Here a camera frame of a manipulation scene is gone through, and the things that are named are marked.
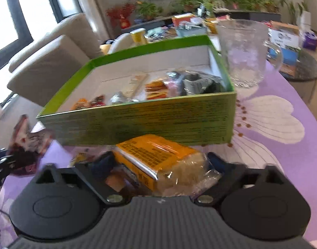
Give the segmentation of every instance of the red decoration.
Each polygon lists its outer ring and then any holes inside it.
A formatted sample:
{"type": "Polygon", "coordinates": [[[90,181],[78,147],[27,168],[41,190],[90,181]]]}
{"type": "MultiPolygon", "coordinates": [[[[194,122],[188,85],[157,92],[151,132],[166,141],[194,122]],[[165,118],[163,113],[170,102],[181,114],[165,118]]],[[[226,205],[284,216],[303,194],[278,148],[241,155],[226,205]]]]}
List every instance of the red decoration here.
{"type": "Polygon", "coordinates": [[[120,19],[120,27],[122,29],[125,29],[125,28],[128,28],[131,26],[131,23],[126,19],[124,18],[123,16],[121,16],[121,19],[120,19]]]}
{"type": "Polygon", "coordinates": [[[126,0],[123,5],[117,5],[115,7],[106,10],[107,16],[110,18],[111,25],[115,27],[118,24],[118,20],[122,29],[130,27],[131,23],[128,21],[130,15],[136,9],[134,0],[126,0]]]}

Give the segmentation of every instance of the orange label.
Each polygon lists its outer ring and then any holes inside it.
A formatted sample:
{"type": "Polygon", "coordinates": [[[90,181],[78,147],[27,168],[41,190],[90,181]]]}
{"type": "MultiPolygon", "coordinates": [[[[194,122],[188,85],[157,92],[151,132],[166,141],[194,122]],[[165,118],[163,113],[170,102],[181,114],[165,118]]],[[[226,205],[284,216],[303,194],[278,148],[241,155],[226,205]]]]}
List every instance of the orange label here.
{"type": "Polygon", "coordinates": [[[151,190],[155,189],[158,171],[168,169],[185,156],[198,152],[156,135],[136,137],[116,147],[114,153],[118,163],[124,164],[151,190]]]}

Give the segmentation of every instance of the glass pitcher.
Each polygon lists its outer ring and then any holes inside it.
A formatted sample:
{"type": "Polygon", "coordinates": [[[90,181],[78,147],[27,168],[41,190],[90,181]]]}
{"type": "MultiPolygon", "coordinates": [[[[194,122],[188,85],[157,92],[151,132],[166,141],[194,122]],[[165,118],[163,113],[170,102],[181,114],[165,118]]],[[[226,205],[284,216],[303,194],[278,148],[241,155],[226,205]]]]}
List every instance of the glass pitcher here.
{"type": "Polygon", "coordinates": [[[222,57],[232,82],[239,87],[252,87],[260,83],[266,71],[266,58],[270,57],[275,70],[283,63],[281,47],[268,40],[268,26],[257,21],[226,20],[216,25],[222,57]],[[268,48],[275,52],[272,57],[268,48]]]}

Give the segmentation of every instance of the cable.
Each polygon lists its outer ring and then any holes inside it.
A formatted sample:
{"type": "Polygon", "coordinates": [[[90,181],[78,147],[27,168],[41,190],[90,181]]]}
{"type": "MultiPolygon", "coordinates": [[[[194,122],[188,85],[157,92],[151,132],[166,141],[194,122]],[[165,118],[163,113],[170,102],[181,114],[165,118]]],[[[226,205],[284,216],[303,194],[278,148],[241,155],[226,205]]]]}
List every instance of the cable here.
{"type": "Polygon", "coordinates": [[[0,210],[0,212],[1,212],[2,214],[5,214],[5,215],[11,220],[10,216],[8,215],[8,213],[6,213],[6,212],[3,211],[3,210],[0,210]]]}

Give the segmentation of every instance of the green cardboard box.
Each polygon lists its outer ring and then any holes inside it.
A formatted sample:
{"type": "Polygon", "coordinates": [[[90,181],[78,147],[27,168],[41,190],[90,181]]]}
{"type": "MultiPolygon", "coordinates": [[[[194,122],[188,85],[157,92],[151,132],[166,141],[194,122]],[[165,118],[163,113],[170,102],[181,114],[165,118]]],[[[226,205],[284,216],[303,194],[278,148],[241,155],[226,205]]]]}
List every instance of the green cardboard box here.
{"type": "Polygon", "coordinates": [[[139,46],[91,60],[47,103],[38,120],[62,145],[114,145],[155,134],[185,145],[230,142],[236,92],[221,57],[206,35],[139,46]],[[69,111],[80,98],[108,101],[136,72],[152,79],[186,67],[221,76],[227,92],[108,105],[69,111]]]}

